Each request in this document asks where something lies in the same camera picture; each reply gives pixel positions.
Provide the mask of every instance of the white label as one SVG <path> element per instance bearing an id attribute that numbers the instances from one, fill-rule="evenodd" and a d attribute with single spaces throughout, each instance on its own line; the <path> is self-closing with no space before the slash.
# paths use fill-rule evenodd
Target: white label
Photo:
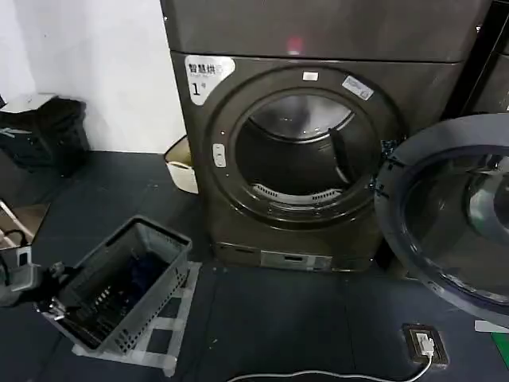
<path id="1" fill-rule="evenodd" d="M 203 105 L 212 90 L 234 71 L 235 62 L 230 57 L 187 56 L 185 72 L 191 101 Z"/>
<path id="2" fill-rule="evenodd" d="M 348 76 L 346 80 L 343 82 L 343 88 L 349 90 L 359 98 L 367 101 L 373 96 L 373 89 L 369 88 L 355 77 Z"/>
<path id="3" fill-rule="evenodd" d="M 303 81 L 318 81 L 318 73 L 317 72 L 303 72 L 302 80 Z"/>
<path id="4" fill-rule="evenodd" d="M 216 167 L 226 167 L 226 152 L 223 144 L 214 143 L 212 145 L 212 156 Z"/>

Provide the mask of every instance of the gray laundry basket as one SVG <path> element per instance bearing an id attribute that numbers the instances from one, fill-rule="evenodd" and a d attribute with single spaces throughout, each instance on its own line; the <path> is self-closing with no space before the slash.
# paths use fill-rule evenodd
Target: gray laundry basket
<path id="1" fill-rule="evenodd" d="M 185 281 L 191 246 L 135 216 L 77 265 L 43 315 L 89 352 L 125 354 Z"/>

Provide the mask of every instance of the dark floor mat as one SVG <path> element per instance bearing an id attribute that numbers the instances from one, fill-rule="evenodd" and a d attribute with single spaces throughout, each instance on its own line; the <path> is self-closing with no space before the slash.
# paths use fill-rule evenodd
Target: dark floor mat
<path id="1" fill-rule="evenodd" d="M 225 268 L 198 380 L 306 368 L 353 371 L 344 292 L 335 275 Z"/>

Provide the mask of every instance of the floor outlet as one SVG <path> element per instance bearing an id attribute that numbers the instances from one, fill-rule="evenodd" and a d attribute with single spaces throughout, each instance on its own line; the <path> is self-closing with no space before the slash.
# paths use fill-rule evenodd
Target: floor outlet
<path id="1" fill-rule="evenodd" d="M 405 324 L 403 325 L 403 333 L 408 346 L 408 353 L 412 361 L 419 363 L 427 362 L 428 358 L 426 355 L 422 354 L 419 341 L 421 339 L 430 338 L 433 340 L 435 346 L 433 364 L 449 364 L 449 358 L 445 352 L 444 343 L 435 328 L 429 325 Z"/>

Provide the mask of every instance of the dryer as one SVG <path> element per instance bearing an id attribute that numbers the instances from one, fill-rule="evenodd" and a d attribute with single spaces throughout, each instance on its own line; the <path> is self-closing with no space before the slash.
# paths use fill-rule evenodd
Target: dryer
<path id="1" fill-rule="evenodd" d="M 379 166 L 439 120 L 489 3 L 162 0 L 216 255 L 369 267 Z"/>

